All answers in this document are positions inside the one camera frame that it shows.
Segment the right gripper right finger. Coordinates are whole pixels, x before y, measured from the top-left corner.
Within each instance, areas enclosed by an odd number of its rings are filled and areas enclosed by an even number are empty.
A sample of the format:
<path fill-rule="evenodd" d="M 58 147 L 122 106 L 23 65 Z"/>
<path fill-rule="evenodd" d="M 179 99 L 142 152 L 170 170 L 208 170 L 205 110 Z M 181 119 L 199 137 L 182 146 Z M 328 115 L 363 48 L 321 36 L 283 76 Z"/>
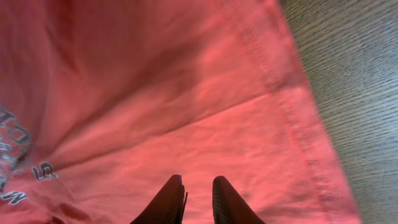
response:
<path fill-rule="evenodd" d="M 217 176 L 212 186 L 215 224 L 265 224 L 224 176 Z"/>

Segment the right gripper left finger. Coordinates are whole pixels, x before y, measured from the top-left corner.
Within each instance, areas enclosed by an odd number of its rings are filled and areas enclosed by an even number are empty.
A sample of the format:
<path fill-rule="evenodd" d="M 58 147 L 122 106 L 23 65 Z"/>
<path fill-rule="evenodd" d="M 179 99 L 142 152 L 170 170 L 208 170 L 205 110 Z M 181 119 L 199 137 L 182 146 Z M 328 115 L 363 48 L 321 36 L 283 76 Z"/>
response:
<path fill-rule="evenodd" d="M 172 175 L 131 224 L 182 224 L 187 193 L 181 175 Z"/>

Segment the red soccer t-shirt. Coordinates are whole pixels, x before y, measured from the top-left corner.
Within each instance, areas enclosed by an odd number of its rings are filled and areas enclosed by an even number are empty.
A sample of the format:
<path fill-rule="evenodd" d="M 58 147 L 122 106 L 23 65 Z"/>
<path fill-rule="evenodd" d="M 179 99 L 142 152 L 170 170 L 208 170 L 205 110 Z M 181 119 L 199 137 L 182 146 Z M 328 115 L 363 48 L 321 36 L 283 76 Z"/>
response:
<path fill-rule="evenodd" d="M 360 223 L 279 1 L 2 1 L 1 222 L 130 223 L 172 175 Z"/>

